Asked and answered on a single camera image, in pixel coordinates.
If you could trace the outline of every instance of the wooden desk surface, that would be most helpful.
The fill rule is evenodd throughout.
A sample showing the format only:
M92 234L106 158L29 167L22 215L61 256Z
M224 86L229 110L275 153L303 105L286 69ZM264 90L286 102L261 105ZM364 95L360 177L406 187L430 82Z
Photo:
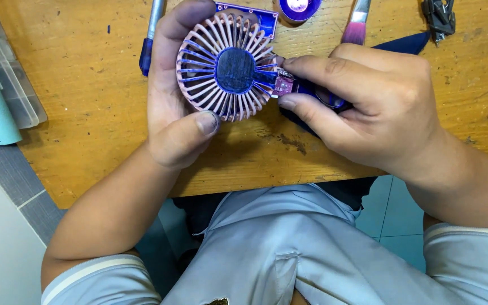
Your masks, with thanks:
M169 0L167 10L177 2ZM420 2L372 0L366 45L425 30ZM239 4L272 9L271 1ZM351 4L324 0L305 24L278 24L274 51L327 56L340 41ZM0 0L10 44L48 114L47 122L23 130L18 144L61 208L145 139L146 78L138 58L150 8L151 0ZM429 43L422 55L432 66L443 126L488 153L488 2L456 1L454 11L457 33L440 48ZM327 150L271 101L250 120L224 124L171 195L378 174Z

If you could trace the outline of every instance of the fingernail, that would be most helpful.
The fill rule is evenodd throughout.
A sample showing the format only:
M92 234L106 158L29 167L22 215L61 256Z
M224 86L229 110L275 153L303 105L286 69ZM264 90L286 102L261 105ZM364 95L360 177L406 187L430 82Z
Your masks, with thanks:
M201 111L195 121L197 122L197 127L205 136L220 128L220 118L212 111Z
M284 64L290 64L292 63L295 59L297 59L296 57L292 57L292 58L288 58L286 60L284 60Z
M294 101L289 101L286 99L278 99L278 106L287 109L287 110L293 110L295 108L295 102Z

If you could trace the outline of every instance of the makeup brush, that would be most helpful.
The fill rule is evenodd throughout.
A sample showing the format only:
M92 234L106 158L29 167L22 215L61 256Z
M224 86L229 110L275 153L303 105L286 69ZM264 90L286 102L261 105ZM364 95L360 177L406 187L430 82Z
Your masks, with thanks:
M363 45L367 35L367 17L370 10L370 0L357 0L351 13L348 26L342 35L342 43Z

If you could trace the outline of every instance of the metal tool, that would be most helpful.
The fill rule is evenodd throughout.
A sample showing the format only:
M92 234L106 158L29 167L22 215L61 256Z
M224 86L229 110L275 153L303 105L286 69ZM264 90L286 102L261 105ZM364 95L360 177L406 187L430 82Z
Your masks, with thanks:
M144 76L148 76L150 70L150 63L152 62L152 45L153 34L156 31L156 24L163 15L163 7L165 0L153 0L152 12L150 13L150 21L148 22L148 33L143 41L143 48L140 51L139 67Z
M454 0L424 0L421 3L424 17L427 18L428 27L432 33L436 47L446 36L455 33Z

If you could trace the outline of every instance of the blue plastic part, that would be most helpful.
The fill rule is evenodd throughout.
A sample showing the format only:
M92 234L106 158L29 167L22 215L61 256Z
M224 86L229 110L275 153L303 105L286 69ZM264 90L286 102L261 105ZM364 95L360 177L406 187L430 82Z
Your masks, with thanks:
M139 67L144 76L148 76L150 63L152 63L152 45L153 39L145 38L143 41L143 48L140 51Z
M237 9L243 12L254 13L259 19L259 29L265 31L265 37L270 39L275 38L276 24L278 23L278 13L269 10L260 10L250 8L248 6L241 6L236 4L216 2L216 11L223 11L226 9Z

